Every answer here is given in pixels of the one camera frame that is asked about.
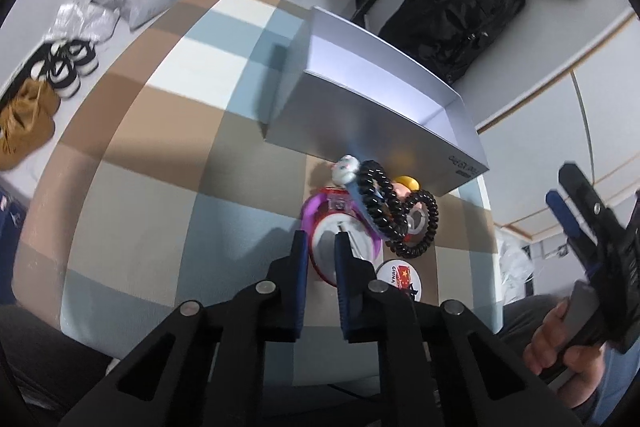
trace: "blue cloth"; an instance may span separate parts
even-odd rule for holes
[[[0,187],[0,305],[13,304],[11,279],[14,275],[15,251],[27,209]]]
[[[624,355],[607,347],[604,360],[606,369],[598,387],[600,400],[591,416],[591,421],[598,425],[603,423],[618,405],[640,369],[640,340]]]

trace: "gray pants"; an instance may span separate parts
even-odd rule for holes
[[[557,302],[541,295],[505,306],[498,337],[521,357]],[[110,362],[17,306],[0,307],[0,342],[27,403],[58,419],[104,376]]]

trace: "round badge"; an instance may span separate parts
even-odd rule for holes
[[[422,284],[416,269],[407,261],[393,259],[387,261],[378,268],[376,276],[381,281],[406,291],[415,301],[419,301],[422,296]]]

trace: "cardboard box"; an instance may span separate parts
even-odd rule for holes
[[[376,160],[441,196],[487,171],[459,94],[385,41],[313,8],[287,51],[270,143]]]

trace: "finger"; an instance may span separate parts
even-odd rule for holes
[[[556,363],[558,354],[546,339],[542,327],[538,328],[533,334],[530,345],[533,350],[533,354],[542,367],[551,367],[552,365],[554,365],[554,363]]]
[[[545,318],[543,319],[543,323],[547,322],[548,320],[551,320],[551,318],[556,318],[559,320],[564,319],[564,316],[566,315],[566,311],[569,308],[569,301],[567,299],[563,299],[560,302],[558,302],[558,304],[556,304],[556,307],[553,308],[551,311],[548,312],[548,314],[546,314]]]
[[[534,375],[542,373],[542,366],[534,356],[531,344],[527,344],[527,347],[524,348],[522,360],[524,360],[524,365],[526,365]]]
[[[558,389],[558,397],[567,407],[578,407],[596,390],[605,370],[603,351],[593,346],[573,346],[566,350],[563,362],[576,373]]]
[[[542,331],[548,343],[556,349],[566,342],[566,327],[562,318],[566,313],[567,304],[563,301],[546,314],[542,322]]]
[[[572,346],[562,361],[587,385],[597,385],[602,378],[604,350],[600,346]]]

